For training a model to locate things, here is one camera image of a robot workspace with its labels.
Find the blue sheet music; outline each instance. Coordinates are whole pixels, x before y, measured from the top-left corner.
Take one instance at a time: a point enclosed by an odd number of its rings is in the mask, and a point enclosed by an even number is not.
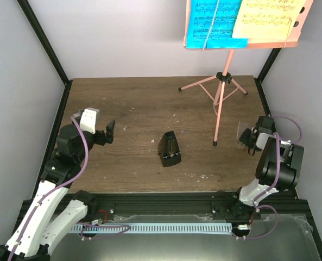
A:
[[[205,48],[244,48],[248,39],[232,38],[242,0],[220,0]],[[192,0],[186,47],[203,48],[215,13],[217,0]]]

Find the white wall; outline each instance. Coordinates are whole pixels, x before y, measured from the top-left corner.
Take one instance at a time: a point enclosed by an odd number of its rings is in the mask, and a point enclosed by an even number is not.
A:
[[[31,0],[69,78],[212,75],[228,51],[183,47],[186,0]],[[257,76],[269,49],[236,52],[230,72]]]
[[[0,1],[0,244],[31,197],[63,88],[17,1]]]
[[[280,52],[263,88],[272,114],[296,119],[304,132],[297,191],[308,199],[322,238],[322,1],[314,1],[299,47]],[[277,127],[281,134],[297,136],[288,123],[279,122]]]

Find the wooden table surface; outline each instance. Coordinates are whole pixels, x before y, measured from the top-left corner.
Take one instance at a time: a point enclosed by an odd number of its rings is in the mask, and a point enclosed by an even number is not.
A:
[[[252,126],[264,115],[252,76],[235,80],[249,93],[234,93],[224,101],[218,146],[213,147],[216,124],[212,101],[199,86],[178,88],[205,77],[75,79],[62,126],[87,107],[100,110],[98,129],[115,119],[115,139],[95,145],[84,174],[71,192],[169,192],[236,190],[255,175],[261,153],[254,157],[239,147],[239,121]],[[218,81],[207,83],[214,95]],[[226,94],[233,90],[227,85]],[[157,146],[174,131],[182,162],[162,167]]]

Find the musical notation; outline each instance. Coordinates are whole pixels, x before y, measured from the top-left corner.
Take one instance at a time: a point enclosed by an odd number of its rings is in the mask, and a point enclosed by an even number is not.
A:
[[[291,11],[296,8],[297,0],[278,0],[278,1],[261,1],[261,0],[247,0],[247,7],[259,9],[282,9],[284,11]]]
[[[191,0],[191,16],[187,32],[188,48],[239,48],[247,39],[233,39],[232,33],[242,0]]]
[[[306,0],[243,0],[233,37],[286,41]]]
[[[243,15],[243,24],[264,25],[290,25],[291,19],[286,15]]]

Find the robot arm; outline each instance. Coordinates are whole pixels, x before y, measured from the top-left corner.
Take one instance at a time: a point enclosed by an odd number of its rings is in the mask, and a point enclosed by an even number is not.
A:
[[[233,217],[241,218],[249,216],[264,198],[271,194],[293,189],[296,187],[302,165],[304,148],[280,141],[280,149],[277,152],[274,120],[271,117],[260,116],[256,126],[246,129],[240,137],[240,141],[248,146],[249,150],[261,151],[262,155],[258,162],[255,179],[247,186],[240,188],[235,197],[235,204],[229,209]],[[276,166],[279,164],[276,154],[280,156],[280,171],[277,183],[273,188],[270,186],[276,178]]]
[[[89,150],[94,144],[103,146],[113,142],[115,121],[107,125],[106,134],[104,131],[98,131],[95,128],[98,113],[99,110],[87,108],[76,118],[80,122],[80,128],[83,130]],[[71,184],[53,191],[41,204],[38,203],[40,198],[58,185],[75,177],[81,170],[80,165],[85,158],[84,144],[75,125],[63,126],[56,143],[57,148],[54,149],[52,158],[45,165],[41,182],[29,210],[6,245],[0,245],[0,260],[2,261],[49,260],[53,250],[70,228],[82,218],[88,215],[93,216],[97,211],[95,197],[85,191],[79,191],[67,208],[48,225]],[[25,229],[23,236],[18,243],[17,238],[23,229]],[[15,245],[17,245],[15,253],[12,259],[9,259]]]

